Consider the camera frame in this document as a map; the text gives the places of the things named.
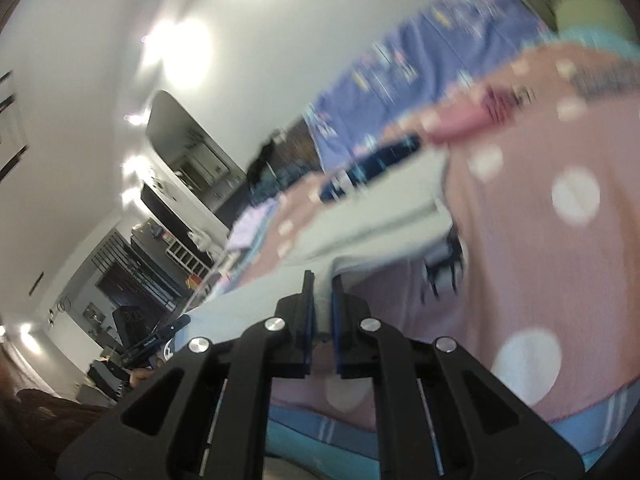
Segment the lilac garment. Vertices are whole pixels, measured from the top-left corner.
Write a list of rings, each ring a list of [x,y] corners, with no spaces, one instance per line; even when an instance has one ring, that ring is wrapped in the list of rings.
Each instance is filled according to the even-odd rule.
[[[250,247],[260,227],[274,208],[278,206],[275,198],[268,198],[257,206],[248,206],[235,220],[228,237],[228,250],[241,250]]]

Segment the pink polka dot blanket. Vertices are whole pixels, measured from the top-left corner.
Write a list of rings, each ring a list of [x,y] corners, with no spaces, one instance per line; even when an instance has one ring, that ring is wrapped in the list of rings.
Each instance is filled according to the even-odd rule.
[[[448,154],[446,240],[424,256],[340,276],[406,336],[450,336],[542,417],[590,408],[639,376],[637,61],[563,42],[391,122]],[[451,145],[423,127],[484,87],[526,88],[513,122]]]

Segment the green pillow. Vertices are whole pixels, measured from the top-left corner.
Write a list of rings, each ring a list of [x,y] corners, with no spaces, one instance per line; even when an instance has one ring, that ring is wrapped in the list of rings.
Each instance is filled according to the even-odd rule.
[[[639,33],[618,0],[558,0],[553,8],[556,28],[593,28],[638,42]]]

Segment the navy star fleece garment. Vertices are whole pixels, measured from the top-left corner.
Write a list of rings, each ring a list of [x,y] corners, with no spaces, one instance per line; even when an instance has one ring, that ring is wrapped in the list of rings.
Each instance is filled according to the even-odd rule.
[[[318,193],[321,203],[337,202],[360,188],[366,188],[384,172],[403,162],[420,150],[422,139],[417,133],[384,145],[375,152],[361,157],[336,174],[322,186]]]

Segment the purple tree print sheet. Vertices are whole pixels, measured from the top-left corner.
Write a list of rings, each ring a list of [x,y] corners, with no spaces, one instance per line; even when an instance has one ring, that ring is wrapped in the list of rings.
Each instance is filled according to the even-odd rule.
[[[546,29],[522,0],[433,0],[308,105],[305,122],[321,168],[374,148],[390,122],[488,75]]]

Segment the pink folded garment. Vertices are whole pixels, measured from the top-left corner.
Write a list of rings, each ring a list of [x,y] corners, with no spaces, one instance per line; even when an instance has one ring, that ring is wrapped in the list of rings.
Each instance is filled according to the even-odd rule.
[[[423,129],[431,144],[451,145],[509,125],[530,102],[526,88],[484,87],[477,98],[442,108],[436,125]]]

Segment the light grey garment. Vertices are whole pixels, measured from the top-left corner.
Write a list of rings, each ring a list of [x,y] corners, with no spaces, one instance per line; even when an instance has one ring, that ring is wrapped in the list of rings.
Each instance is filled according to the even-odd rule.
[[[452,217],[444,200],[448,154],[422,150],[334,203],[320,200],[322,180],[309,178],[285,195],[258,254],[239,281],[209,296],[174,338],[182,349],[193,338],[214,344],[238,338],[269,318],[280,299],[298,294],[314,276],[317,335],[331,333],[332,281],[414,256],[446,240]]]

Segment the turquoise star bed sheet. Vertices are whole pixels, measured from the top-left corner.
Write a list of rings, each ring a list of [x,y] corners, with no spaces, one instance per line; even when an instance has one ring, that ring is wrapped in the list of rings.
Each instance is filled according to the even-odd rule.
[[[636,80],[607,76],[607,87],[627,90]],[[277,315],[256,323],[235,341],[226,400],[216,434],[240,442],[242,456],[224,466],[214,445],[207,478],[256,479],[262,448],[306,463],[322,450],[303,427],[273,426],[268,403],[277,378],[276,350],[288,336]],[[423,341],[374,316],[360,322],[371,352],[367,377],[342,379],[338,391],[367,382],[378,425],[378,466],[385,479],[626,478],[639,453],[634,412],[619,422],[605,400],[636,392],[639,376],[590,408],[560,419],[541,416],[466,350],[457,339]]]

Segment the arched wall mirror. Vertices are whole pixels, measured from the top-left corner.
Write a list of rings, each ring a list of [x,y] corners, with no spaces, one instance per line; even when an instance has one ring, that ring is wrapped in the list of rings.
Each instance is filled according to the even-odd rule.
[[[145,133],[172,174],[211,212],[242,185],[243,170],[165,90],[152,99]]]

